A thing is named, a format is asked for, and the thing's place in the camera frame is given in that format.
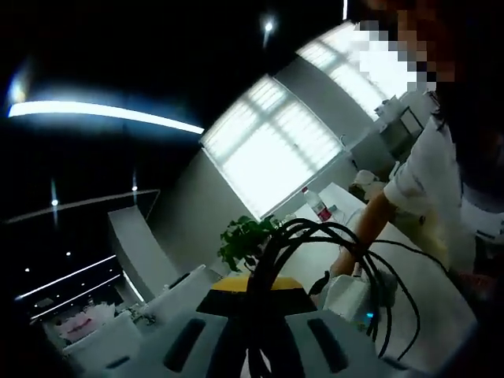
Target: white shirt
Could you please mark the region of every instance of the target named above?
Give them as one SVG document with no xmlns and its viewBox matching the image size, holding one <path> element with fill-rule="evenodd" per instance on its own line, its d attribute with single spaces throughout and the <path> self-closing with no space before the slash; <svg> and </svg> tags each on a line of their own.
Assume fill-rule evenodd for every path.
<svg viewBox="0 0 504 378">
<path fill-rule="evenodd" d="M 431 118 L 406 163 L 384 188 L 387 199 L 411 213 L 432 207 L 441 224 L 439 237 L 447 245 L 450 266 L 471 272 L 476 256 L 474 234 L 461 220 L 461 182 L 455 147 L 447 127 L 437 130 Z"/>
</svg>

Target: white desk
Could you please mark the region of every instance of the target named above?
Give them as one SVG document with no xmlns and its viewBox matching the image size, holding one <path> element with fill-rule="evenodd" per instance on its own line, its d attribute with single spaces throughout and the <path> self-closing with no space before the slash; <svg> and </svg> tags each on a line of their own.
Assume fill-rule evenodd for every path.
<svg viewBox="0 0 504 378">
<path fill-rule="evenodd" d="M 335 221 L 354 229 L 359 218 L 359 209 L 365 205 L 353 195 L 332 183 L 320 196 L 327 206 L 336 205 L 339 211 Z M 314 212 L 304 205 L 297 217 L 317 220 Z M 388 224 L 379 239 L 389 239 L 415 246 L 395 226 Z M 421 315 L 421 332 L 413 347 L 402 362 L 425 372 L 435 372 L 456 351 L 466 335 L 476 324 L 476 318 L 457 289 L 443 271 L 430 259 L 405 250 L 400 246 L 375 244 L 371 250 L 385 258 L 400 275 L 418 305 Z M 324 275 L 338 257 L 339 249 L 329 243 L 305 244 L 291 256 L 280 274 L 291 276 L 309 290 L 313 283 Z M 387 269 L 376 262 L 379 269 Z M 382 310 L 376 349 L 383 344 L 386 329 L 386 314 Z M 398 357 L 410 342 L 416 328 L 416 318 L 408 299 L 399 288 L 392 308 L 392 333 L 387 355 Z"/>
</svg>

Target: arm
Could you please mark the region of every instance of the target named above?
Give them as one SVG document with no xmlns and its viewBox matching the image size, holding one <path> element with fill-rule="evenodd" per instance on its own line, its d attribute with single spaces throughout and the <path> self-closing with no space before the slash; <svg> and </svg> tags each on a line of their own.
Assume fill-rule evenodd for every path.
<svg viewBox="0 0 504 378">
<path fill-rule="evenodd" d="M 383 192 L 379 193 L 366 206 L 355 231 L 357 237 L 366 246 L 370 245 L 383 231 L 388 221 L 394 216 L 396 206 L 390 203 Z M 350 276 L 354 271 L 354 257 L 347 249 L 342 248 L 336 261 L 331 265 L 332 276 L 346 274 Z"/>
</svg>

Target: window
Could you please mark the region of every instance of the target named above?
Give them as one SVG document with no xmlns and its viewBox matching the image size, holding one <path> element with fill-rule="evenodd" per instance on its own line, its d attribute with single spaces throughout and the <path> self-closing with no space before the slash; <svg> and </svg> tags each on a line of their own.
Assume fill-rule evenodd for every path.
<svg viewBox="0 0 504 378">
<path fill-rule="evenodd" d="M 245 93 L 203 136 L 202 143 L 258 219 L 343 149 L 318 118 L 269 77 Z"/>
<path fill-rule="evenodd" d="M 400 98 L 417 73 L 408 62 L 389 51 L 389 42 L 378 31 L 359 30 L 345 23 L 304 46 L 298 54 L 327 73 L 373 119 L 383 100 Z"/>
</svg>

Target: bottle with red label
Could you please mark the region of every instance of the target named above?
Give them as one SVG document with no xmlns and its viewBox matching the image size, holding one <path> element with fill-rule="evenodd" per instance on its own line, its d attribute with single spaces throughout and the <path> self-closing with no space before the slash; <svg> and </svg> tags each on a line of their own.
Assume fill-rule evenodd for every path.
<svg viewBox="0 0 504 378">
<path fill-rule="evenodd" d="M 328 221 L 331 218 L 331 212 L 325 205 L 322 198 L 317 193 L 309 191 L 307 187 L 304 187 L 301 192 L 305 195 L 305 201 L 309 207 L 315 212 L 322 222 Z"/>
</svg>

